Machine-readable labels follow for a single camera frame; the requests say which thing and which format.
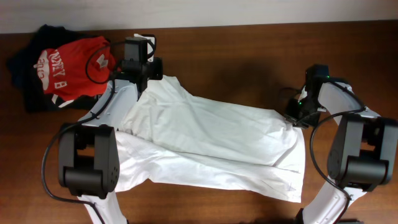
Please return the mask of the white t-shirt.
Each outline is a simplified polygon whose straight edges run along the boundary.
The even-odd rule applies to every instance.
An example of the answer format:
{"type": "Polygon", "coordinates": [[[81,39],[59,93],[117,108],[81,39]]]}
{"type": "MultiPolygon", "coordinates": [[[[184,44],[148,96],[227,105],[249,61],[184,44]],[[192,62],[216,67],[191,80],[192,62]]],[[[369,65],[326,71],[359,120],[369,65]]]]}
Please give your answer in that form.
{"type": "Polygon", "coordinates": [[[116,140],[118,192],[151,180],[301,201],[301,129],[274,110],[193,96],[175,77],[148,83],[116,140]]]}

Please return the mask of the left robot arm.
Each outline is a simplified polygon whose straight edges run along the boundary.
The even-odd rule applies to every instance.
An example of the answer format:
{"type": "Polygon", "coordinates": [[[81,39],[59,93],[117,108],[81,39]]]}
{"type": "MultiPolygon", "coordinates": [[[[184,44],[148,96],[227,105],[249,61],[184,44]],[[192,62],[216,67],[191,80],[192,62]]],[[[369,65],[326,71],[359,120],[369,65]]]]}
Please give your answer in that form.
{"type": "Polygon", "coordinates": [[[58,179],[86,207],[93,223],[127,223],[116,197],[121,168],[116,131],[149,80],[161,80],[161,58],[147,63],[122,60],[103,96],[58,142],[58,179]]]}

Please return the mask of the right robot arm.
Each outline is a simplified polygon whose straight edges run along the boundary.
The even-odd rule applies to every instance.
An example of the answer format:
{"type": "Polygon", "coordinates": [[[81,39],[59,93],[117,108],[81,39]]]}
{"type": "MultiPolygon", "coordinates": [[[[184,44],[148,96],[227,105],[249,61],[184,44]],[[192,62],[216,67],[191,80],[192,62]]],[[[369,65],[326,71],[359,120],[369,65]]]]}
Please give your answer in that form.
{"type": "Polygon", "coordinates": [[[386,185],[392,178],[397,150],[397,120],[370,110],[340,78],[308,77],[299,99],[291,99],[293,112],[285,115],[294,126],[312,127],[309,153],[325,180],[317,196],[294,218],[294,223],[341,223],[355,200],[386,185]],[[321,125],[338,125],[322,172],[314,153],[315,135],[321,125]]]}

